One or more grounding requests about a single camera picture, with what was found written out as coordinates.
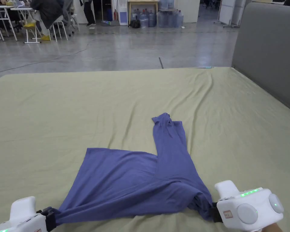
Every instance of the black bag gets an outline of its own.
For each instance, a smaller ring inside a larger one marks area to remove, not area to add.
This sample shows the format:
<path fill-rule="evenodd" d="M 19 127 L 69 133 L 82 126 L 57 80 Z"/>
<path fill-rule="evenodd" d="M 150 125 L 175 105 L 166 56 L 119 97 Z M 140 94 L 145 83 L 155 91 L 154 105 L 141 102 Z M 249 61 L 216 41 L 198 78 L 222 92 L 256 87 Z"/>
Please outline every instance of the black bag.
<path fill-rule="evenodd" d="M 136 16 L 135 20 L 131 21 L 129 26 L 132 27 L 132 28 L 140 28 L 141 27 L 140 20 L 137 19 L 137 16 Z"/>

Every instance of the green led light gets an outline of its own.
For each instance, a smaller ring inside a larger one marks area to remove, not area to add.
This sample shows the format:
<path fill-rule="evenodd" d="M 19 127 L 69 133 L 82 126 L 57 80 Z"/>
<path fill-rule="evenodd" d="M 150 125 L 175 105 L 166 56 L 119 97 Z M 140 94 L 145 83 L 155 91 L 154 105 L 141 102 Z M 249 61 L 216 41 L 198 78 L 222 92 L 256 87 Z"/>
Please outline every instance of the green led light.
<path fill-rule="evenodd" d="M 258 192 L 258 191 L 259 191 L 259 189 L 254 189 L 254 190 L 251 190 L 251 191 L 249 191 L 249 192 L 243 193 L 243 194 L 241 194 L 240 196 L 241 196 L 241 197 L 244 197 L 244 196 L 247 196 L 247 195 L 249 195 L 249 194 L 251 194 L 251 193 Z"/>

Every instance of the cable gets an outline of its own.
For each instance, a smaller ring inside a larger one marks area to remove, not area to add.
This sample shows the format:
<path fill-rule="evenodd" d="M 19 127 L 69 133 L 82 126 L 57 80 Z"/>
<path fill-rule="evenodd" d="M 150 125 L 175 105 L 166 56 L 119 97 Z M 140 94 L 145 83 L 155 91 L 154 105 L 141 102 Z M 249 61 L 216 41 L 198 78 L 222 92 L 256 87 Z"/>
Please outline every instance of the cable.
<path fill-rule="evenodd" d="M 25 65 L 21 65 L 21 66 L 14 67 L 14 68 L 4 69 L 4 70 L 1 70 L 0 73 L 5 72 L 5 71 L 8 71 L 8 70 L 13 70 L 13 69 L 16 69 L 16 68 L 26 67 L 26 66 L 29 66 L 29 65 L 32 65 L 32 64 L 39 64 L 39 63 L 46 62 L 46 61 L 56 60 L 56 59 L 61 58 L 61 57 L 66 57 L 66 56 L 76 55 L 77 53 L 80 53 L 80 52 L 83 52 L 83 51 L 87 50 L 89 44 L 90 44 L 93 40 L 95 40 L 95 38 L 92 39 L 92 40 L 90 40 L 90 41 L 88 42 L 88 44 L 86 45 L 86 47 L 85 47 L 83 50 L 80 50 L 80 51 L 78 51 L 78 52 L 75 52 L 75 53 L 72 53 L 72 54 L 68 54 L 68 55 L 63 55 L 63 56 L 57 56 L 57 57 L 55 57 L 55 58 L 53 58 L 53 59 L 42 60 L 42 61 L 39 61 L 39 62 L 34 62 L 34 63 L 30 63 L 30 64 L 25 64 Z"/>

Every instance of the plastic water bottle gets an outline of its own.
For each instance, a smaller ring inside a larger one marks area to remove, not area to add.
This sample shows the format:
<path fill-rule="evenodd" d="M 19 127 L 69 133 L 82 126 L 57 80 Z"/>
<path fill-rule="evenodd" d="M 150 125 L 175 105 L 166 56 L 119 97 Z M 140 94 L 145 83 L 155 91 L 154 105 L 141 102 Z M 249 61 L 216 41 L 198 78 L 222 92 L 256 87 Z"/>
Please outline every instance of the plastic water bottle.
<path fill-rule="evenodd" d="M 143 13 L 140 15 L 140 23 L 142 28 L 148 27 L 148 15 L 145 10 L 143 10 Z"/>
<path fill-rule="evenodd" d="M 148 16 L 148 26 L 149 27 L 155 27 L 156 26 L 156 15 L 153 13 L 152 10 L 150 10 L 149 16 Z"/>
<path fill-rule="evenodd" d="M 168 0 L 168 8 L 173 9 L 174 8 L 174 0 Z"/>
<path fill-rule="evenodd" d="M 176 17 L 176 27 L 181 27 L 184 22 L 184 16 L 182 15 L 182 12 L 179 11 L 177 17 Z"/>
<path fill-rule="evenodd" d="M 174 15 L 173 12 L 168 13 L 168 26 L 167 27 L 174 27 Z"/>
<path fill-rule="evenodd" d="M 136 10 L 134 10 L 134 12 L 131 14 L 131 20 L 136 20 L 136 16 L 137 16 L 137 13 L 136 13 Z"/>
<path fill-rule="evenodd" d="M 173 27 L 177 27 L 177 17 L 179 15 L 178 11 L 173 11 Z"/>
<path fill-rule="evenodd" d="M 136 9 L 137 19 L 140 20 L 141 12 L 139 9 Z"/>
<path fill-rule="evenodd" d="M 163 9 L 166 10 L 168 9 L 168 0 L 160 0 L 158 5 L 159 5 L 159 9 Z"/>
<path fill-rule="evenodd" d="M 158 12 L 157 17 L 158 17 L 158 27 L 163 27 L 163 15 L 161 11 Z"/>

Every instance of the gray headboard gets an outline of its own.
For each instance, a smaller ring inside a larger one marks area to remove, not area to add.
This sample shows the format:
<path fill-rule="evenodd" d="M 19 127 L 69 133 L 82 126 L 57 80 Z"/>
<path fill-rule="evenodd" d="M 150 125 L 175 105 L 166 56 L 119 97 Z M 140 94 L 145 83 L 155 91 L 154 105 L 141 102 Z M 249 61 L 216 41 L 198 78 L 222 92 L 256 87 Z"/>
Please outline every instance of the gray headboard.
<path fill-rule="evenodd" d="M 290 7 L 247 5 L 232 66 L 290 108 Z"/>

